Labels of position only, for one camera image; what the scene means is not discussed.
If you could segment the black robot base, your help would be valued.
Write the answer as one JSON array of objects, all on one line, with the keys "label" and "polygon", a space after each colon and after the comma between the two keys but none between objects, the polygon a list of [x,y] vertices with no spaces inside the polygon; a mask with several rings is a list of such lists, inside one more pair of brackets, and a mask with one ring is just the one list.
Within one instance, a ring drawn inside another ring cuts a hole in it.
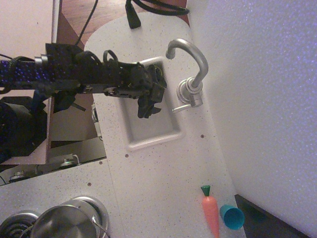
[{"label": "black robot base", "polygon": [[47,137],[46,104],[27,96],[0,100],[0,162],[32,154]]}]

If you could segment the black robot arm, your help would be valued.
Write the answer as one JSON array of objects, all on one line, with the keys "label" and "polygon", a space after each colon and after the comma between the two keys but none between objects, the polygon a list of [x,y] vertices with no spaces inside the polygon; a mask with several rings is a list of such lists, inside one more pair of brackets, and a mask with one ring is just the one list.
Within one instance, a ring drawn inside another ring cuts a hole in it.
[{"label": "black robot arm", "polygon": [[135,99],[137,116],[147,119],[161,111],[156,104],[162,102],[167,83],[161,68],[153,64],[120,62],[111,50],[99,59],[76,45],[47,43],[40,57],[1,60],[0,88],[1,94],[33,90],[32,111],[50,97],[57,99],[59,111],[68,109],[77,94]]}]

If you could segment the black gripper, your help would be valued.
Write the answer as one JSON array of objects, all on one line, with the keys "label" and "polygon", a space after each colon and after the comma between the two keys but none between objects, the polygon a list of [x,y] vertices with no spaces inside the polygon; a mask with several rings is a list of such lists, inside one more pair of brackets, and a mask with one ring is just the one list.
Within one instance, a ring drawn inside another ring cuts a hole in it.
[{"label": "black gripper", "polygon": [[148,119],[161,108],[156,106],[163,99],[166,80],[160,67],[140,62],[119,62],[119,82],[104,90],[107,96],[138,99],[138,118]]}]

